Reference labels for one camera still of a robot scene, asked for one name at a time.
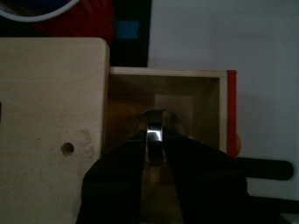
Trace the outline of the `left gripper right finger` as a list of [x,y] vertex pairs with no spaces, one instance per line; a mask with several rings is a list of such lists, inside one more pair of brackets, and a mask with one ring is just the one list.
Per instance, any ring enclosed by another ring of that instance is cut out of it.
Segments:
[[245,174],[235,159],[168,129],[163,147],[183,224],[279,224],[279,214],[249,197]]

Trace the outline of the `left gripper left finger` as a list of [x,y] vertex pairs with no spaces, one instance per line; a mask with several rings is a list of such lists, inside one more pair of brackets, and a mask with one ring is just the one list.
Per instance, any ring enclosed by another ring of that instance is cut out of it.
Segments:
[[145,131],[90,166],[81,183],[76,224],[140,224]]

